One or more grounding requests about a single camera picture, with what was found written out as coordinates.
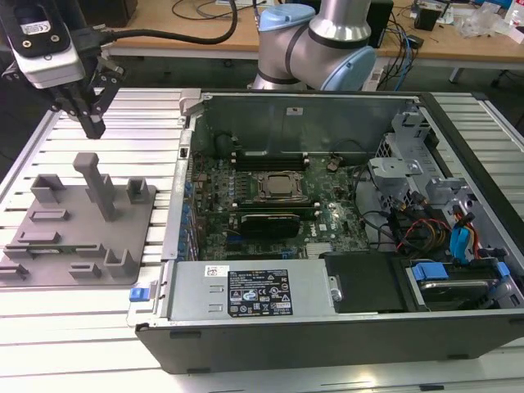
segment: power supply label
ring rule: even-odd
[[[293,315],[287,270],[228,272],[228,314],[233,318]]]

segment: metal chassis frame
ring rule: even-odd
[[[220,95],[219,92],[207,93]],[[271,95],[276,96],[282,93],[249,94],[271,97]],[[318,95],[332,94],[348,97],[340,93],[320,93]],[[349,97],[353,96],[400,98],[406,97],[406,94],[357,93],[349,95]],[[445,138],[461,161],[465,169],[464,173],[476,184],[477,189],[474,191],[484,198],[493,211],[494,217],[498,218],[497,224],[500,224],[502,234],[511,237],[515,247],[522,254],[524,246],[522,246],[521,234],[524,233],[524,223],[484,170],[459,131],[431,94],[413,94],[407,96],[409,97],[412,97],[414,103],[429,115],[433,129],[439,136]],[[483,355],[511,340],[524,337],[524,330],[521,328],[521,325],[524,324],[524,310],[522,309],[500,309],[496,310],[496,313],[492,310],[474,310],[408,314],[348,314],[333,318],[294,318],[292,322],[287,323],[274,318],[257,322],[245,319],[227,322],[169,321],[167,311],[172,296],[169,282],[175,274],[176,261],[168,259],[160,274],[159,282],[162,282],[163,285],[159,286],[157,292],[154,308],[156,316],[145,318],[147,322],[137,325],[135,330],[138,338],[168,373],[322,367],[430,359],[470,359]],[[425,332],[423,337],[435,337],[435,340],[419,337],[418,334],[421,331]],[[397,351],[388,350],[388,347],[391,346],[389,339],[391,335],[395,337]],[[294,352],[276,364],[269,361],[239,364],[236,358],[222,356],[224,352],[240,352],[241,357],[245,360],[246,342],[254,342],[250,350],[253,353],[259,353],[267,350],[265,345],[271,337],[279,337],[278,339],[273,338],[274,346],[271,348],[291,346]],[[299,345],[296,340],[300,341],[300,337],[308,337],[307,346]],[[348,346],[343,337],[358,337],[359,340]],[[177,359],[173,357],[175,353],[179,354]]]

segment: blue latch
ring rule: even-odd
[[[499,270],[500,276],[502,278],[509,275],[508,266],[504,262],[497,262],[497,269]]]
[[[419,262],[411,268],[416,281],[446,280],[449,278],[441,262]]]
[[[149,301],[149,288],[132,288],[129,291],[129,301]]]

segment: metal slotted platform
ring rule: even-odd
[[[488,101],[470,93],[433,93],[502,193],[524,218],[524,138]],[[447,146],[440,153],[454,176],[460,176]]]
[[[174,89],[123,89],[106,114],[108,130],[101,141],[86,140],[65,116],[54,127],[52,116],[45,118],[25,150],[27,158],[19,160],[27,165],[0,187],[0,245],[11,240],[30,206],[29,186],[37,174],[57,173],[64,183],[82,183],[70,163],[77,151],[95,151],[100,171],[111,174],[114,183],[139,175],[159,189],[138,280],[156,279],[181,130],[178,97]],[[471,101],[457,95],[438,99],[453,97]],[[452,117],[460,113],[452,102],[444,105]],[[486,124],[471,122],[505,133],[480,114]],[[471,130],[461,125],[466,127],[461,132]],[[522,207],[518,190],[506,192]],[[446,391],[524,391],[524,340],[474,360],[172,376],[128,327],[128,295],[127,289],[0,291],[0,391],[420,391],[422,384],[444,385]]]

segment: wooden table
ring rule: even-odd
[[[184,0],[176,10],[178,13],[200,17],[194,10],[195,5],[206,0]],[[493,37],[462,38],[452,25],[436,26],[432,32],[413,28],[413,20],[402,12],[411,0],[395,0],[396,18],[407,30],[424,39],[418,54],[418,62],[429,66],[462,66],[466,68],[513,68],[524,67],[524,45],[518,45],[512,39],[497,34]],[[225,32],[229,20],[184,20],[171,13],[174,0],[138,0],[135,16],[127,29],[159,29],[199,37],[214,37]],[[206,12],[222,13],[228,10],[224,6],[209,5]],[[214,46],[182,43],[159,38],[136,37],[122,39],[109,49],[113,55],[130,56],[176,56],[176,57],[213,57],[226,59],[256,59],[259,38],[255,27],[252,9],[239,12],[240,21],[237,31],[225,43]],[[394,34],[388,33],[382,46],[377,49],[379,57],[395,57],[399,44]]]

